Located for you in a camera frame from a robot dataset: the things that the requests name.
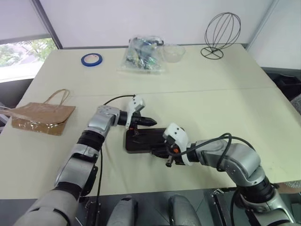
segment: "tree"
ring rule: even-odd
[[[38,60],[44,61],[49,53],[56,49],[52,39],[37,39],[32,41],[18,42],[24,49],[33,54]]]
[[[0,67],[11,66],[21,60],[21,52],[16,53],[8,45],[0,45]]]

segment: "gray floor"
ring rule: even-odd
[[[174,194],[184,195],[191,202],[204,226],[214,226],[207,200],[204,199],[203,190],[129,194],[132,195],[139,203],[136,225],[168,226],[168,199]],[[113,208],[125,196],[126,195],[107,195],[100,197],[100,226],[106,225],[106,222],[108,221]],[[15,221],[26,212],[26,210],[33,204],[34,201],[34,199],[0,200],[1,226],[12,226]],[[87,209],[85,209],[85,204],[81,204],[77,218],[82,225],[86,224],[86,214]],[[74,222],[74,225],[80,226],[77,221]]]
[[[202,226],[220,226],[216,223],[217,213],[211,213],[209,205],[213,205],[213,200],[204,196],[204,194],[211,194],[212,190],[188,190],[176,192],[155,192],[155,193],[141,193],[141,194],[128,194],[135,198],[139,203],[137,226],[168,226],[168,199],[174,194],[185,196],[194,207]],[[110,214],[112,213],[115,205],[126,195],[106,195],[100,197],[101,214],[99,219],[99,226],[105,226]],[[230,207],[230,201],[233,192],[228,192],[223,195],[227,208]],[[283,200],[294,213],[297,222],[301,222],[301,195],[282,195]],[[89,197],[89,200],[95,200],[95,197]],[[16,220],[23,215],[26,210],[33,204],[34,199],[25,200],[0,200],[0,222],[1,226],[12,226]],[[83,226],[86,225],[87,209],[85,203],[81,203],[77,213],[77,219]],[[234,208],[234,219],[236,225],[249,226],[248,219],[244,210]],[[74,222],[74,226],[81,226],[78,221]]]
[[[168,226],[168,199],[174,194],[183,195],[191,202],[203,225],[214,226],[207,200],[204,199],[203,190],[130,194],[139,203],[136,226]],[[113,208],[123,197],[125,197],[125,195],[108,195],[100,197],[102,207],[99,225],[106,225]],[[83,213],[85,213],[83,209],[82,206],[81,210],[78,212],[78,219],[82,225],[85,225],[86,215],[83,215]]]

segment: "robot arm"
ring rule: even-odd
[[[228,144],[223,139],[190,143],[186,132],[174,123],[165,130],[163,137],[171,154],[167,166],[171,166],[172,161],[180,165],[200,162],[225,171],[237,185],[244,207],[252,212],[259,225],[295,222],[279,193],[265,176],[260,157],[254,149],[243,144],[231,144],[219,163]]]
[[[140,115],[144,106],[142,98],[135,96],[126,112],[107,105],[98,107],[59,170],[54,189],[39,198],[15,226],[72,225],[79,197],[89,194],[93,187],[98,170],[95,163],[111,126],[157,124]]]

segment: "black object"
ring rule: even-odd
[[[140,114],[133,113],[131,125],[154,126],[157,122],[149,117],[142,117]]]
[[[77,144],[87,145],[99,151],[104,142],[104,137],[91,130],[84,130]]]
[[[195,147],[196,143],[191,144],[190,147]],[[196,152],[189,152],[187,154],[187,158],[190,162],[199,162],[198,156]]]
[[[112,98],[111,100],[105,102],[103,105],[107,105],[109,102],[113,101],[113,100],[116,100],[116,99],[119,99],[119,98],[123,98],[123,97],[135,97],[136,95],[133,94],[133,95],[123,95],[123,96],[118,96],[118,97],[114,97]]]
[[[100,186],[102,183],[102,176],[103,176],[103,150],[102,150],[102,148],[100,148],[100,164],[101,165],[100,165],[100,175],[99,175],[99,180],[98,180],[97,196],[96,196],[96,201],[95,201],[95,206],[94,206],[94,213],[92,214],[93,218],[91,221],[92,226],[96,225],[98,215],[100,212],[99,195],[100,195]]]
[[[68,216],[66,214],[64,214],[64,212],[62,212],[58,209],[54,209],[53,212],[60,214],[67,221],[67,226],[71,226],[70,220],[69,220]]]
[[[221,135],[221,137],[225,137],[225,136],[228,136],[228,143],[227,143],[227,145],[225,147],[225,150],[222,152],[222,155],[220,156],[220,158],[218,159],[217,164],[216,164],[216,169],[219,172],[224,172],[224,170],[222,170],[220,168],[220,166],[221,166],[222,160],[225,158],[225,156],[226,156],[226,154],[227,154],[227,152],[230,148],[231,142],[232,142],[232,135],[230,133],[224,133],[223,135]]]
[[[72,194],[76,200],[79,198],[81,192],[80,186],[69,182],[59,182],[53,190],[68,192]]]
[[[278,75],[273,81],[289,101],[301,93],[301,81],[294,76]]]
[[[117,124],[120,126],[125,126],[126,123],[127,123],[127,112],[120,111],[120,116],[119,116]]]
[[[231,224],[232,226],[235,226],[235,222],[234,222],[234,203],[237,199],[237,197],[239,197],[239,189],[237,188],[232,196],[231,199],[231,204],[230,204],[230,219],[231,219]]]
[[[227,12],[216,15],[206,29],[205,43],[208,47],[202,48],[202,56],[212,60],[221,59],[224,56],[221,49],[228,48],[236,42],[240,35],[240,27],[240,18],[236,14]],[[213,33],[211,39],[208,38],[208,32]]]
[[[214,202],[215,211],[218,214],[218,220],[220,221],[222,226],[233,226],[231,224],[231,218],[227,209],[228,205],[225,200],[223,198],[219,199],[218,193],[215,192],[212,193],[211,199]]]
[[[95,182],[95,179],[96,179],[97,171],[98,171],[98,167],[94,165],[90,172],[88,180],[81,192],[81,196],[86,196],[91,192],[94,182]]]
[[[250,225],[252,226],[261,226],[257,218],[255,217],[253,211],[251,210],[245,210],[246,216],[249,219]]]
[[[268,226],[280,226],[280,225],[283,225],[284,223],[290,223],[290,221],[289,220],[278,220],[276,222],[269,224]]]
[[[158,129],[129,129],[126,132],[126,150],[128,153],[152,153],[157,157],[167,159],[163,133],[166,128]]]
[[[274,196],[274,188],[267,177],[257,185],[250,187],[238,187],[243,197],[253,203],[269,201]]]
[[[97,225],[97,219],[100,213],[101,205],[98,202],[89,202],[87,203],[87,216],[86,216],[86,226],[95,226]]]

